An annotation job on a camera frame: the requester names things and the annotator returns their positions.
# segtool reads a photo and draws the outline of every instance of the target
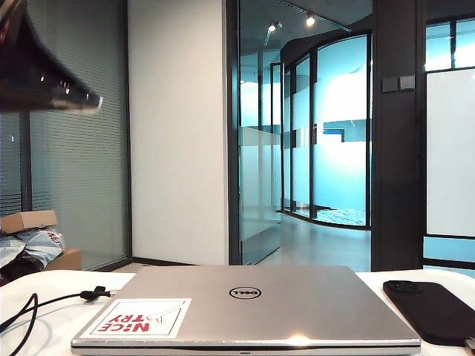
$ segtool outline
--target silver laptop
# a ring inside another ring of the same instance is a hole
[[[144,267],[77,355],[408,355],[420,340],[343,266]]]

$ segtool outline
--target black cable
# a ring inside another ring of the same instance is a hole
[[[63,297],[58,297],[58,298],[55,298],[55,299],[51,299],[51,300],[48,300],[46,302],[38,304],[38,308],[40,306],[46,306],[47,304],[51,304],[51,303],[57,302],[59,300],[74,298],[74,297],[81,297],[82,299],[93,300],[93,299],[96,299],[98,297],[110,297],[111,296],[111,293],[109,291],[97,291],[98,288],[99,287],[96,287],[96,289],[94,291],[82,291],[81,293],[69,294],[69,295],[65,295]],[[16,319],[21,317],[23,314],[31,312],[33,309],[34,309],[34,307],[31,307],[29,309],[22,309],[21,311],[19,311],[18,314],[13,315],[10,319],[4,321],[2,324],[0,324],[0,333],[2,333],[8,326],[15,323]]]
[[[65,295],[64,297],[59,297],[59,298],[56,298],[56,299],[52,299],[52,300],[49,300],[47,302],[43,302],[43,303],[40,303],[38,304],[38,308],[40,306],[45,306],[47,304],[50,304],[50,303],[53,303],[53,302],[57,302],[58,300],[63,300],[63,299],[67,299],[67,298],[72,298],[72,297],[78,297],[80,295],[80,293],[77,293],[77,294],[70,294],[70,295]],[[18,319],[19,317],[21,317],[23,314],[26,314],[28,312],[31,312],[35,307],[32,306],[31,308],[28,308],[28,309],[25,309],[23,308],[21,311],[18,312],[18,314],[16,315],[13,315],[10,319],[4,321],[2,324],[0,324],[0,333],[2,333],[8,326],[10,326],[11,324],[15,323],[15,320]]]
[[[33,330],[33,325],[35,324],[36,320],[36,314],[38,312],[38,308],[40,306],[46,306],[47,304],[51,304],[54,302],[57,302],[59,300],[63,299],[68,299],[68,298],[73,298],[73,297],[81,297],[82,299],[86,300],[94,300],[97,299],[98,297],[110,297],[111,292],[110,291],[105,291],[105,287],[97,286],[93,291],[82,291],[81,293],[76,293],[76,294],[69,294],[65,295],[63,297],[58,297],[55,299],[47,300],[46,302],[38,304],[38,295],[36,293],[33,293],[30,297],[30,299],[27,301],[27,303],[23,306],[22,310],[20,310],[16,315],[13,315],[10,319],[4,321],[2,324],[0,324],[0,333],[4,332],[8,326],[13,324],[15,320],[17,320],[19,317],[21,317],[23,314],[26,314],[28,312],[31,312],[33,310],[33,314],[31,316],[30,320],[30,325],[28,326],[28,330],[26,334],[23,337],[23,340],[21,343],[16,347],[16,349],[10,354],[10,356],[15,356],[18,351],[23,347],[23,345],[27,342],[31,331]],[[28,306],[31,304],[31,301],[33,301],[33,306],[28,308]]]
[[[26,308],[30,305],[31,301],[33,301],[33,314],[31,315],[31,320],[30,320],[30,325],[28,326],[28,330],[26,332],[26,334],[24,335],[23,337],[23,340],[21,341],[21,343],[16,347],[16,349],[10,354],[10,356],[15,356],[18,351],[20,351],[20,349],[23,347],[23,345],[27,342],[30,334],[31,334],[31,330],[33,330],[33,326],[35,325],[35,320],[36,320],[36,313],[38,312],[38,295],[36,293],[33,293],[30,297],[30,299],[27,301],[27,303],[24,305],[23,309],[17,314],[17,318],[20,316],[20,315],[23,315],[25,313],[25,310],[27,310]]]

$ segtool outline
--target desk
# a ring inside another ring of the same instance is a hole
[[[357,275],[401,318],[401,314],[386,297],[382,284],[386,280],[414,280],[440,283],[457,297],[475,309],[475,279],[449,271],[435,269],[391,272],[364,272]],[[89,271],[45,271],[22,277],[0,287],[0,319],[13,316],[36,292],[39,302],[66,294],[92,290],[95,286],[105,286],[107,290],[121,289],[132,277],[132,273],[107,273]],[[18,355],[51,356],[72,355],[71,339],[109,301],[101,297],[94,302],[79,298],[61,300],[41,307],[38,319],[27,343]],[[1,337],[1,355],[9,355],[23,338],[29,317],[17,320]],[[469,356],[462,347],[437,346],[422,341],[422,356]]]

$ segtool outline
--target smartphone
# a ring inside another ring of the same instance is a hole
[[[388,280],[383,289],[427,342],[465,346],[475,337],[475,311],[440,284]]]

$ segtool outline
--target sticker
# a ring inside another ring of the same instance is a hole
[[[116,299],[81,338],[175,338],[191,298]]]

